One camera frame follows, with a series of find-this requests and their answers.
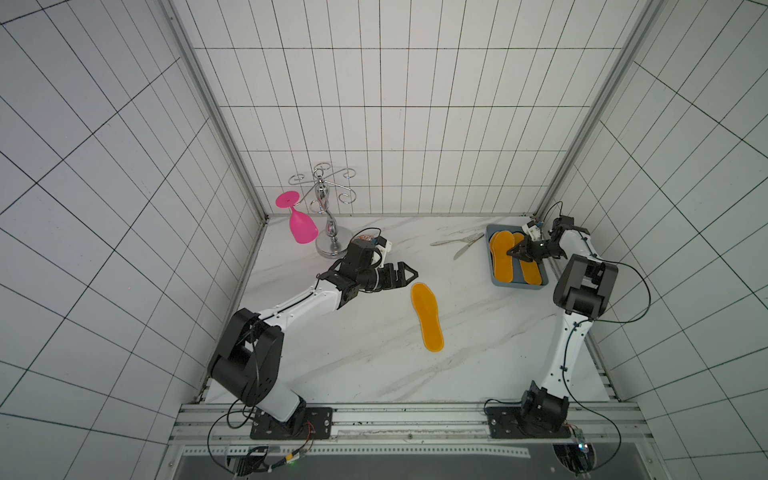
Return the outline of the yellow insole bottom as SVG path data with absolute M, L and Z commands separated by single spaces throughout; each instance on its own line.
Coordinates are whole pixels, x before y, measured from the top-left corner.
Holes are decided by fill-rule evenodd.
M 499 241 L 497 250 L 497 265 L 496 265 L 496 278 L 498 282 L 511 283 L 514 280 L 514 266 L 513 257 L 510 257 L 506 252 L 516 245 L 513 233 L 507 230 L 498 231 L 495 233 L 497 240 Z

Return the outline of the yellow insole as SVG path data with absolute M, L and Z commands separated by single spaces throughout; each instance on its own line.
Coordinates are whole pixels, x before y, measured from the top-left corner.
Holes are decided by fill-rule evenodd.
M 523 241 L 525 240 L 525 236 L 522 233 L 514 233 L 513 236 L 516 241 L 516 247 L 522 246 Z M 528 285 L 533 285 L 533 286 L 542 285 L 543 281 L 542 281 L 541 271 L 538 264 L 535 261 L 520 260 L 519 264 L 522 271 L 523 279 Z
M 412 306 L 419 319 L 425 348 L 433 353 L 444 348 L 444 337 L 439 320 L 437 299 L 424 283 L 416 283 L 411 289 Z
M 516 245 L 513 233 L 507 230 L 498 231 L 495 233 L 497 240 L 499 241 L 497 250 L 497 265 L 496 265 L 496 278 L 498 282 L 511 283 L 514 280 L 514 266 L 513 257 L 510 257 L 506 252 Z
M 493 278 L 496 278 L 496 265 L 497 265 L 497 250 L 498 250 L 499 241 L 497 240 L 497 235 L 494 234 L 490 241 L 489 241 L 489 253 L 490 253 L 490 259 L 491 259 L 491 273 Z

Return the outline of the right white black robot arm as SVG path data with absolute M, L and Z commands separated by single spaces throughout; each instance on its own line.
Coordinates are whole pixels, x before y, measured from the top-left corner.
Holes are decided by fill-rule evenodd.
M 618 268 L 603 259 L 592 244 L 589 231 L 568 216 L 559 216 L 544 234 L 530 221 L 523 239 L 507 255 L 519 263 L 547 258 L 564 259 L 566 265 L 553 290 L 559 316 L 543 373 L 531 382 L 516 414 L 520 430 L 529 436 L 558 434 L 566 423 L 572 393 L 573 371 L 592 323 L 607 310 L 618 277 Z

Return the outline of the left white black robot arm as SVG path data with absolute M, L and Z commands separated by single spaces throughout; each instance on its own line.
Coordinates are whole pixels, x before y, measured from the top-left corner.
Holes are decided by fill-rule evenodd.
M 212 354 L 209 377 L 244 406 L 286 426 L 302 425 L 306 401 L 279 380 L 285 335 L 343 308 L 360 293 L 413 283 L 418 272 L 402 261 L 387 263 L 390 250 L 382 236 L 355 238 L 344 257 L 319 273 L 310 288 L 260 312 L 236 311 Z

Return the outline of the blue storage box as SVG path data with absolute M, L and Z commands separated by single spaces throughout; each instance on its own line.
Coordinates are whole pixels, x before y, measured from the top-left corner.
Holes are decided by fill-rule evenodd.
M 489 259 L 489 265 L 490 265 L 490 272 L 491 272 L 491 259 L 490 259 L 490 253 L 489 253 L 489 241 L 496 232 L 502 231 L 502 230 L 510 231 L 513 234 L 522 233 L 524 235 L 522 228 L 519 226 L 509 226 L 509 225 L 501 225 L 501 224 L 489 224 L 486 226 L 485 239 L 488 246 L 488 259 Z M 548 284 L 548 277 L 547 277 L 545 267 L 540 261 L 535 261 L 540 268 L 543 283 L 541 286 L 528 285 L 523 279 L 519 261 L 520 260 L 513 258 L 514 280 L 511 283 L 502 283 L 502 282 L 496 281 L 493 278 L 492 273 L 491 273 L 491 282 L 498 287 L 523 288 L 523 289 L 534 289 L 534 290 L 541 289 Z

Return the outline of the silver metal glass rack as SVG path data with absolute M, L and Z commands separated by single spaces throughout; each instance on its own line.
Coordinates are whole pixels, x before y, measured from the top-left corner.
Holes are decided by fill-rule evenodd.
M 296 173 L 288 180 L 288 184 L 291 186 L 306 187 L 307 191 L 301 200 L 304 201 L 307 196 L 313 196 L 314 199 L 310 201 L 309 209 L 315 214 L 325 216 L 325 229 L 315 240 L 315 247 L 318 254 L 326 259 L 342 258 L 352 239 L 352 232 L 338 225 L 330 206 L 333 196 L 336 197 L 337 202 L 344 205 L 351 205 L 356 201 L 357 194 L 354 189 L 339 184 L 336 180 L 337 177 L 351 180 L 356 174 L 357 172 L 353 168 L 334 169 L 329 162 L 320 162 L 311 168 L 310 174 Z

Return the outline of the pink plastic wine glass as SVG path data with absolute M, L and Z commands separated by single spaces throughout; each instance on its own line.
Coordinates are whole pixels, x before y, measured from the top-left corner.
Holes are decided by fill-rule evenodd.
M 275 204 L 278 208 L 290 211 L 291 234 L 298 244 L 306 245 L 317 239 L 319 230 L 308 214 L 297 209 L 300 200 L 301 195 L 297 191 L 286 191 L 277 197 Z

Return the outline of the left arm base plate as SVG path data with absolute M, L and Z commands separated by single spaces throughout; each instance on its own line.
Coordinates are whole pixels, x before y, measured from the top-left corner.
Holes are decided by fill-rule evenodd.
M 252 440 L 325 440 L 331 436 L 334 410 L 330 407 L 300 405 L 287 421 L 281 422 L 257 409 L 250 432 Z

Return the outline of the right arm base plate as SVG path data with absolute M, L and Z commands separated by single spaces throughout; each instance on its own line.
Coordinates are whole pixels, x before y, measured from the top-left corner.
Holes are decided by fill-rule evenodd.
M 486 407 L 490 436 L 493 439 L 554 439 L 564 440 L 571 433 L 564 426 L 565 419 L 544 410 L 524 412 L 517 406 Z

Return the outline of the aluminium mounting rail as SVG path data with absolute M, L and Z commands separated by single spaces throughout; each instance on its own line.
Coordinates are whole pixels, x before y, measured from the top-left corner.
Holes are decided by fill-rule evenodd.
M 533 445 L 584 440 L 597 448 L 650 443 L 650 428 L 633 403 L 575 406 L 557 434 L 525 434 L 512 409 L 499 403 L 317 404 L 313 434 L 285 434 L 263 413 L 230 420 L 225 404 L 185 405 L 169 445 L 179 455 L 244 455 L 251 449 L 285 455 L 299 447 L 312 455 L 490 454 L 525 458 Z

